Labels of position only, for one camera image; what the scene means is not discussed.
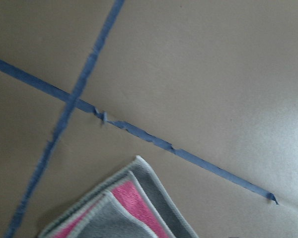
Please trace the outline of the pink and grey towel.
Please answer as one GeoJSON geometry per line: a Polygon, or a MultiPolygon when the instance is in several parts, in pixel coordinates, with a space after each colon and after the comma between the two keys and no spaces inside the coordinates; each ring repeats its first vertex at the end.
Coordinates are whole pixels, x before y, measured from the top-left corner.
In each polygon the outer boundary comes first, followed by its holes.
{"type": "Polygon", "coordinates": [[[151,166],[137,156],[48,225],[40,238],[196,238],[151,166]]]}

